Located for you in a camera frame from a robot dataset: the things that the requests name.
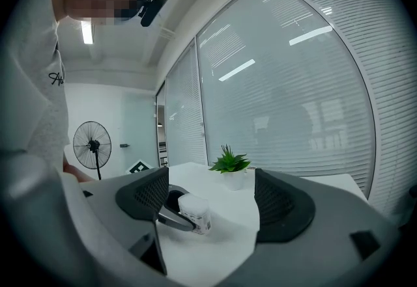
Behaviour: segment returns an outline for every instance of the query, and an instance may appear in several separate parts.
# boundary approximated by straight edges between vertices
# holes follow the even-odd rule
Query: table surface
[[[239,191],[226,188],[223,175],[207,166],[185,163],[169,168],[169,183],[208,200],[212,228],[207,235],[183,232],[157,223],[167,276],[185,286],[209,287],[224,280],[253,252],[259,211],[253,197],[255,171],[245,174]],[[309,177],[367,201],[348,174]]]

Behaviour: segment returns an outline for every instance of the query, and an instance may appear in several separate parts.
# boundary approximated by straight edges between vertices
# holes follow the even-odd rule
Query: white pot
[[[229,190],[236,191],[243,188],[245,170],[235,172],[225,172],[224,182]]]

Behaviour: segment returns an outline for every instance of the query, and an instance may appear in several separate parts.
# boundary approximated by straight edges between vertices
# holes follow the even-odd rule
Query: printed logo on sweatshirt
[[[61,76],[61,73],[50,73],[49,77],[52,79],[52,85],[58,81],[58,86],[64,84],[64,76]]]

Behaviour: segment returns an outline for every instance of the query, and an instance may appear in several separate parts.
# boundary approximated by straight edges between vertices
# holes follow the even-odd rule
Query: fan pole
[[[95,151],[96,154],[96,166],[97,166],[97,173],[98,173],[98,179],[102,180],[102,175],[100,175],[100,167],[98,166],[98,151]]]

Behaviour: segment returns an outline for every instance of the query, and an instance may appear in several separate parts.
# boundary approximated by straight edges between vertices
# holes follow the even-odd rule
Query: glass wall
[[[169,166],[207,164],[197,55],[192,43],[167,76],[165,99]]]
[[[159,166],[168,167],[167,140],[165,137],[165,84],[156,95],[156,123],[158,128]]]
[[[197,36],[209,164],[229,144],[252,165],[350,174],[369,192],[375,129],[345,44],[301,0],[235,0]]]
[[[120,143],[129,144],[122,149],[124,171],[140,161],[149,168],[159,166],[156,155],[155,133],[155,99],[151,96],[140,96],[135,92],[125,92],[121,100],[121,136]]]
[[[357,54],[375,99],[379,149],[369,202],[381,213],[412,208],[417,182],[417,47],[400,0],[308,0],[339,28]]]

